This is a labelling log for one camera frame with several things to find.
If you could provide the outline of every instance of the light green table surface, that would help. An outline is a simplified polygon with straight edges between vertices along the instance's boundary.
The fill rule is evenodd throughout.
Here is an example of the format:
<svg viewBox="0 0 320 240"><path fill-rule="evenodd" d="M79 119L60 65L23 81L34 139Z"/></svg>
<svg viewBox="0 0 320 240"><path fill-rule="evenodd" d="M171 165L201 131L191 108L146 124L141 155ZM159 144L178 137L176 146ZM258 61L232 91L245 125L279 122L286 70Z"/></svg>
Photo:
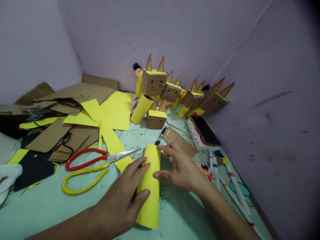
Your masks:
<svg viewBox="0 0 320 240"><path fill-rule="evenodd" d="M171 108L168 110L167 116L166 126L173 127L175 131L194 146L186 125L187 119L178 118L177 112ZM146 128L145 119L139 125L130 122L129 131L116 131L126 150L137 147L142 148L142 150L131 155L134 160L143 156L145 146L154 144L160 132L161 129ZM166 142L161 140L161 144L166 145ZM83 154L75 159L71 166L80 165L86 162L86 159L91 160L97 156L96 153ZM197 162L207 165L209 155L208 152L199 152L193 158ZM171 166L170 158L162 153L161 169L170 170ZM108 173L93 189L79 196L67 196L62 192L62 181L70 174L65 170L64 166L55 175L44 179L39 185L26 190L23 194L24 189L18 192L11 192L6 200L7 205L0 210L1 239L24 239L93 206L120 175L114 164L111 164L108 170ZM234 169L233 171L238 181L241 182L238 173ZM99 173L95 172L73 177L69 180L68 186L71 189L84 188L92 183ZM224 180L229 184L230 178L225 166L219 166L219 173L224 176ZM239 209L222 185L221 192L240 214ZM264 238L266 240L270 239L257 210L254 207L250 207L250 211L252 213L251 219ZM196 195L161 180L159 228L157 230L148 230L136 224L134 228L116 239L221 239L221 236L215 223L207 214Z"/></svg>

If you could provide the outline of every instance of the black pen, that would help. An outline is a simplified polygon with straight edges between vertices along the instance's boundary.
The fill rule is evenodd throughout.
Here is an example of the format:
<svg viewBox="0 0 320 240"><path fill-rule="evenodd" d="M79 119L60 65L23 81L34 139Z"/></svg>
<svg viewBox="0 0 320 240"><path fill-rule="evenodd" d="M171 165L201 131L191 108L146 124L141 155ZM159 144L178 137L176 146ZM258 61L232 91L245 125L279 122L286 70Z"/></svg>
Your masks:
<svg viewBox="0 0 320 240"><path fill-rule="evenodd" d="M162 136L164 135L164 133L166 132L167 128L168 128L168 127L165 127L165 128L162 130L162 132L160 133L160 136L158 137L155 145L159 145L159 144L160 144L160 140L161 140Z"/></svg>

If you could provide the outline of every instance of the scissors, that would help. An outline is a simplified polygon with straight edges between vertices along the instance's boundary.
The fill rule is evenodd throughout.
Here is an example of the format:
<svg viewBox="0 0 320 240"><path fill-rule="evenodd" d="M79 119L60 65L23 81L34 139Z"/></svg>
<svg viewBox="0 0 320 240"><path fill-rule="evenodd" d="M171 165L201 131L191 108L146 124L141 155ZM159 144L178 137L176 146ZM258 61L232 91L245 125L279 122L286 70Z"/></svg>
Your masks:
<svg viewBox="0 0 320 240"><path fill-rule="evenodd" d="M79 170L79 169L82 169L84 167L87 167L101 159L105 159L107 160L106 164L103 165L103 166L99 166L99 167L94 167L94 168L86 168L86 169L82 169L82 170L79 170L79 171L76 171L76 172L73 172L71 173L69 176L67 176L63 182L62 182L62 191L67 194L67 195L71 195L71 196L76 196L76 195L80 195L82 193L85 193L85 192L88 192L91 188L93 188L102 178L103 176L107 173L108 169L107 167L115 162L115 161L118 161L122 158L125 158L129 155L131 155L132 153L135 153L136 151L139 151L141 148L137 148L137 149L134 149L134 150L130 150L130 151L126 151L126 152L121 152L121 153L118 153L118 154L114 154L114 155L111 155L111 156L107 156L107 152L106 151L103 151L103 150L100 150L100 149L96 149L96 148L87 148L87 149L83 149L77 153L75 153L74 155L72 155L69 160L67 161L66 163L66 170L68 171L75 171L75 170ZM79 166L76 166L76 167L70 167L70 163L76 158L78 157L79 155L85 153L85 152L97 152L97 153L101 153L102 156L100 157L97 157L89 162L86 162L84 164L81 164ZM67 182L70 178L74 177L74 176L77 176L77 175L80 175L80 174L85 174L85 173L90 173L90 172L96 172L96 171L99 171L99 170L102 170L104 169L104 171L102 173L100 173L100 175L98 176L98 178L92 183L90 184L88 187L84 188L84 189L81 189L81 190L78 190L78 191L74 191L74 190L71 190L69 188L67 188Z"/></svg>

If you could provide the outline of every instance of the yellow scissor handle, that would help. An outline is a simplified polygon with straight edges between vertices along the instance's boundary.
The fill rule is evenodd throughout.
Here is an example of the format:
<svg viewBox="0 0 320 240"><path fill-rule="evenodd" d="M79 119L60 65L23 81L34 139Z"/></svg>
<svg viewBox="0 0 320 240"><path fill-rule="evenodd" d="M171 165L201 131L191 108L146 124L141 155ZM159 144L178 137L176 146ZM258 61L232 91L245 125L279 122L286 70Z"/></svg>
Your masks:
<svg viewBox="0 0 320 240"><path fill-rule="evenodd" d="M79 170L79 171L76 171L74 173L71 173L69 176L67 176L63 182L62 182L62 191L67 194L67 195L71 195L71 196L76 196L76 195L80 195L82 193L85 193L87 191L89 191L91 188L93 188L102 178L103 176L107 173L108 169L107 167L109 166L109 163L106 163L105 165L103 166L100 166L100 167L94 167L94 168L86 168L86 169L82 169L82 170ZM84 189L81 189L81 190L78 190L78 191L73 191L73 190L70 190L69 188L67 188L67 183L68 183L68 180L74 176L77 176L77 175L80 175L80 174L85 174L85 173L90 173L90 172L96 172L96 171L99 171L99 170L102 170L104 169L104 171L102 173L100 173L100 175L98 176L98 178L92 183L90 184L88 187L84 188Z"/></svg>

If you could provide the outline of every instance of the wall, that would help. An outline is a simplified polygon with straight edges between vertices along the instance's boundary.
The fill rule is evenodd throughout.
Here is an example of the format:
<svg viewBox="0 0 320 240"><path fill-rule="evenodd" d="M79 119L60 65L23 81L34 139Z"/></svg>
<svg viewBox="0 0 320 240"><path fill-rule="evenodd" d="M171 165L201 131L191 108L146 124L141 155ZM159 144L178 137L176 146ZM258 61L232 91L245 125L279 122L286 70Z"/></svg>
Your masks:
<svg viewBox="0 0 320 240"><path fill-rule="evenodd" d="M275 1L217 78L235 81L229 104L207 116L282 239L307 239L318 213L316 23L299 1Z"/></svg>
<svg viewBox="0 0 320 240"><path fill-rule="evenodd" d="M0 104L13 104L43 81L54 90L82 81L55 0L5 0L0 5Z"/></svg>
<svg viewBox="0 0 320 240"><path fill-rule="evenodd" d="M270 0L58 1L86 73L120 81L135 92L134 62L157 68L189 89L193 80L211 82L233 56Z"/></svg>

